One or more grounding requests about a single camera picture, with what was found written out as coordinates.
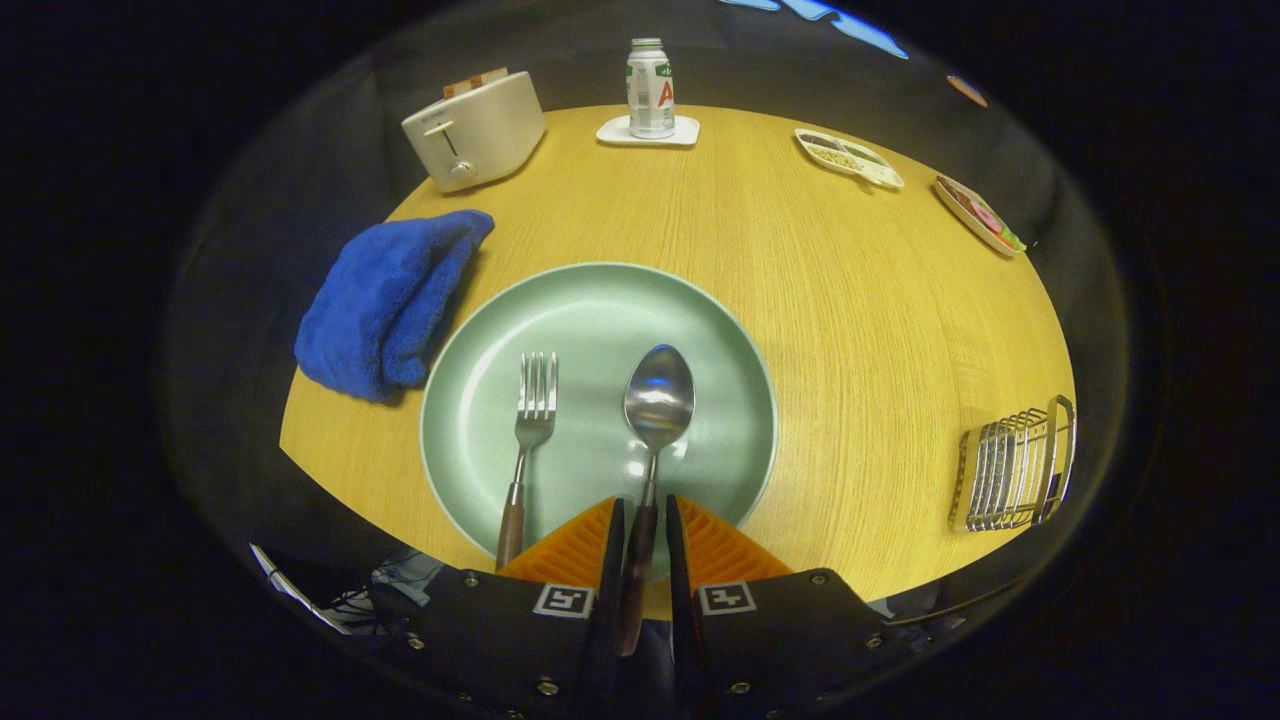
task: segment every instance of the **toaster knob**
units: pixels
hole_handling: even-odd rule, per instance
[[[449,168],[449,177],[456,181],[470,179],[471,176],[474,174],[476,174],[476,167],[472,165],[471,163],[467,163],[466,160],[462,160],[456,165],[453,165],[452,168]]]

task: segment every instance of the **metal spoon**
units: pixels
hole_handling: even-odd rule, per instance
[[[653,541],[658,527],[658,454],[685,434],[694,418],[694,375],[685,359],[669,345],[645,354],[627,383],[622,398],[627,424],[649,447],[649,471],[636,506],[622,569],[622,618],[617,652],[635,652],[644,612],[644,587],[653,564]]]

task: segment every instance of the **dark background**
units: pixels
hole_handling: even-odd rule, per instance
[[[292,97],[422,12],[4,10],[18,117],[5,170],[23,188],[12,333],[49,352],[12,357],[10,380],[36,392],[14,436],[10,506],[35,523],[15,546],[28,552],[12,575],[19,633],[0,707],[434,716],[298,623],[218,544],[173,491],[151,397],[166,284],[219,172]],[[1276,696],[1275,621],[1251,612],[1277,594],[1261,524],[1275,475],[1261,342],[1274,328],[1261,310],[1274,233],[1244,227],[1275,229],[1263,205],[1274,173],[1254,146],[1274,126],[1260,109],[1274,15],[1098,0],[854,12],[948,59],[1041,133],[1148,258],[1161,288],[1151,307],[1172,328],[1167,413],[1152,409],[1148,428],[1160,451],[1144,492],[1108,507],[1132,506],[1128,523],[1078,548],[1070,568],[1083,571],[863,711],[970,716],[997,694],[983,715],[1261,711]],[[1142,465],[1121,487],[1138,487]]]

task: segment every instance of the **green plate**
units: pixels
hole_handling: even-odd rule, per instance
[[[518,450],[521,352],[559,356],[556,432],[525,469],[525,547],[611,496],[627,501],[630,523],[646,450],[622,415],[622,393],[644,354],[660,343],[689,363],[698,409],[684,437],[662,451],[659,512],[677,493],[735,525],[746,520],[778,442],[760,351],[723,305],[692,284],[652,268],[590,263],[504,290],[436,359],[422,398],[422,462],[458,530],[489,555],[498,547]],[[662,523],[660,514],[653,579],[671,570]]]

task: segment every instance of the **small dish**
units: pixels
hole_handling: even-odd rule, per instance
[[[796,128],[796,140],[819,165],[883,187],[902,187],[902,176],[879,152],[815,129]]]
[[[692,145],[698,142],[701,123],[676,115],[676,133],[669,137],[636,137],[631,135],[631,115],[622,115],[600,126],[595,138],[609,145]]]
[[[1009,229],[1005,220],[1000,219],[1000,215],[977,192],[946,176],[938,176],[933,190],[955,217],[960,218],[960,222],[1001,255],[1012,258],[1027,250],[1023,241],[1014,231]]]

